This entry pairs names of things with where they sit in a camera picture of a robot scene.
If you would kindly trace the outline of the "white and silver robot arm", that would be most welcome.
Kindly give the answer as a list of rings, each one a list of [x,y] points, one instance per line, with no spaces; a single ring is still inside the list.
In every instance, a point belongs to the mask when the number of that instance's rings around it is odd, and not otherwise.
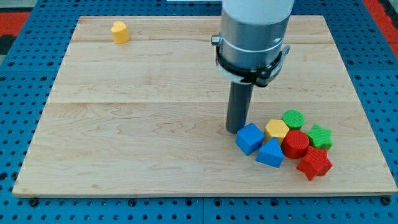
[[[220,32],[211,37],[219,71],[233,83],[265,87],[280,72],[294,0],[223,0]]]

